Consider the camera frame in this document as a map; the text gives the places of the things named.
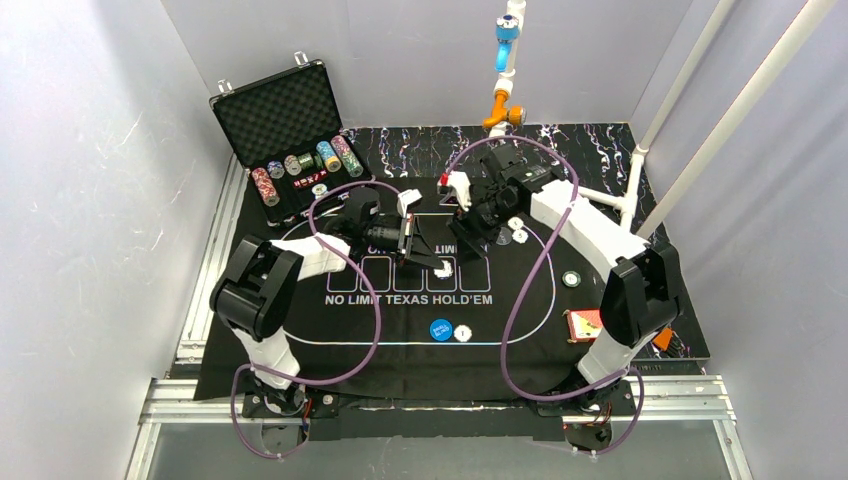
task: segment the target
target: poker chip case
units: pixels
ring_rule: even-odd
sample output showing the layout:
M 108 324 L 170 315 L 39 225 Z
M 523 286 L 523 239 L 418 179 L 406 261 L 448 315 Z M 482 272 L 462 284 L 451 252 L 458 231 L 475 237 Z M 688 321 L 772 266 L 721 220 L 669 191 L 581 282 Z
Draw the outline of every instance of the poker chip case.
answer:
M 365 159 L 342 132 L 341 116 L 326 65 L 321 60 L 298 63 L 294 68 L 243 87 L 222 88 L 221 95 L 209 100 L 236 158 L 248 174 L 267 168 L 270 162 L 283 163 L 289 155 L 317 155 L 317 144 L 330 142 L 337 135 L 342 135 L 364 169 L 355 178 L 345 168 L 329 172 L 317 165 L 297 175 L 286 173 L 281 178 L 269 177 L 279 201 L 270 202 L 275 203 L 273 206 L 260 203 L 272 227 L 288 227 L 302 218 L 315 200 L 313 187 L 316 185 L 323 184 L 332 190 L 372 178 Z M 262 199 L 252 179 L 247 188 Z M 324 211 L 338 203 L 338 198 L 327 199 L 316 211 Z

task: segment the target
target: green poker chip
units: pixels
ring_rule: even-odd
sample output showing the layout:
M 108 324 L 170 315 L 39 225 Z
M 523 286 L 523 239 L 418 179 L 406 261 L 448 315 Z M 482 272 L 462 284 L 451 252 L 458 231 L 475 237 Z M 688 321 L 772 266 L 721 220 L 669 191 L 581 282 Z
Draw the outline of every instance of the green poker chip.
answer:
M 577 285 L 580 285 L 580 274 L 575 271 L 568 271 L 563 273 L 562 284 L 570 288 L 574 288 Z

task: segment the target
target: black foam lining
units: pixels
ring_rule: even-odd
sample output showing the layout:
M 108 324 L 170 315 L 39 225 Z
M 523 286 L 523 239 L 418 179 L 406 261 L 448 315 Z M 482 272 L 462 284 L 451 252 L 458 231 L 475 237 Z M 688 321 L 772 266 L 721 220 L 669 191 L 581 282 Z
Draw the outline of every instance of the black foam lining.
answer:
M 337 135 L 342 127 L 327 69 L 320 61 L 246 85 L 212 102 L 246 167 L 263 166 L 283 152 L 314 147 L 313 140 L 328 133 Z

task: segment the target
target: white wall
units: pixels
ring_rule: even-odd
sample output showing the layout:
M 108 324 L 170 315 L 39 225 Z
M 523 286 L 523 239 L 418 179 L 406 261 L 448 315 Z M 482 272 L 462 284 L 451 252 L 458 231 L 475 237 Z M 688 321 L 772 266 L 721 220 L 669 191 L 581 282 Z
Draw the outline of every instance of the white wall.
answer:
M 647 169 L 668 190 L 803 0 L 739 2 Z M 844 478 L 848 3 L 837 2 L 666 226 L 757 478 Z
M 158 2 L 0 2 L 0 478 L 122 478 L 227 163 Z
M 506 0 L 163 0 L 210 92 L 328 64 L 346 127 L 478 124 Z M 627 121 L 690 1 L 529 1 L 514 99 L 532 123 Z

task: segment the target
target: black marble surface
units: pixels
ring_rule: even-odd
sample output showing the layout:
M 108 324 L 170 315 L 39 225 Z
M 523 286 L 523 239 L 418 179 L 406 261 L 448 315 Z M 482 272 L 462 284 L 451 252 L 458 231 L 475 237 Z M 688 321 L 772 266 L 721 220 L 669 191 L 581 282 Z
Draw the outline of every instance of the black marble surface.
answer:
M 583 187 L 614 196 L 622 196 L 627 189 L 630 155 L 636 145 L 627 124 L 525 125 L 508 133 L 537 140 L 557 151 L 574 167 Z M 349 129 L 347 135 L 376 177 L 394 178 L 438 177 L 459 152 L 484 138 L 486 132 L 481 126 L 383 127 Z M 535 147 L 520 147 L 527 160 L 556 163 Z M 465 163 L 462 170 L 469 176 L 483 174 L 477 162 Z M 647 214 L 656 206 L 644 170 L 639 179 L 638 196 L 633 231 L 644 223 Z M 596 206 L 613 221 L 619 222 L 618 213 L 611 207 L 600 204 Z M 661 225 L 657 229 L 651 241 L 668 241 L 664 226 Z M 675 338 L 680 341 L 682 347 L 674 356 L 708 359 L 709 350 L 688 294 L 685 295 L 683 303 L 684 313 L 674 325 Z M 668 355 L 649 345 L 640 352 L 639 357 L 668 358 Z

